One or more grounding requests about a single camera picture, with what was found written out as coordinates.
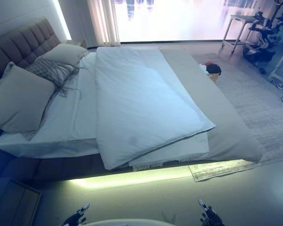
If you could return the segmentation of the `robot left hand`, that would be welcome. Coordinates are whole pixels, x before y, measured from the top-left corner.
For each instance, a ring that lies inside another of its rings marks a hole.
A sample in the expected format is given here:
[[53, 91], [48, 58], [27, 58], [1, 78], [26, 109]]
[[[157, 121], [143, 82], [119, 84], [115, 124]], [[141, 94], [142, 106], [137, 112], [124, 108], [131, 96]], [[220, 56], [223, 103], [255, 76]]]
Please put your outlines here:
[[82, 208], [77, 210], [73, 215], [68, 217], [63, 223], [62, 226], [81, 226], [85, 222], [86, 218], [83, 217], [84, 213], [88, 210], [90, 204], [85, 204]]

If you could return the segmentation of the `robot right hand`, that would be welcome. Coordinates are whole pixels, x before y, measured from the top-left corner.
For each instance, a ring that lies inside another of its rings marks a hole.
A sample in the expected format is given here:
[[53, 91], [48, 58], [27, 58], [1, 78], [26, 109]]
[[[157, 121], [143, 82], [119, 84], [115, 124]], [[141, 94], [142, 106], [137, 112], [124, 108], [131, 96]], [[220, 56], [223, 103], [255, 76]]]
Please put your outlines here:
[[224, 226], [221, 218], [211, 206], [208, 206], [202, 199], [198, 199], [199, 205], [203, 208], [203, 218], [200, 219], [202, 226]]

